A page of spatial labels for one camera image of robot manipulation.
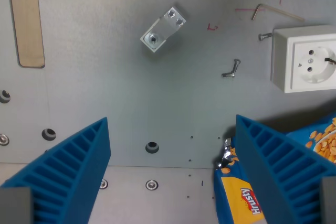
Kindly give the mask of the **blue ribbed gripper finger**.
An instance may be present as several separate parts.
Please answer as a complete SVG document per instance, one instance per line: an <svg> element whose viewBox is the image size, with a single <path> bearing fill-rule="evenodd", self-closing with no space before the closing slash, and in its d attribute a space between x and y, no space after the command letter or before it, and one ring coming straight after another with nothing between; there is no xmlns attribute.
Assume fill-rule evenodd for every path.
<svg viewBox="0 0 336 224"><path fill-rule="evenodd" d="M321 223L322 178L330 161L254 120L236 117L236 154L267 223Z"/></svg>
<svg viewBox="0 0 336 224"><path fill-rule="evenodd" d="M111 157L107 118L50 148L1 188L29 188L33 223L88 223Z"/></svg>

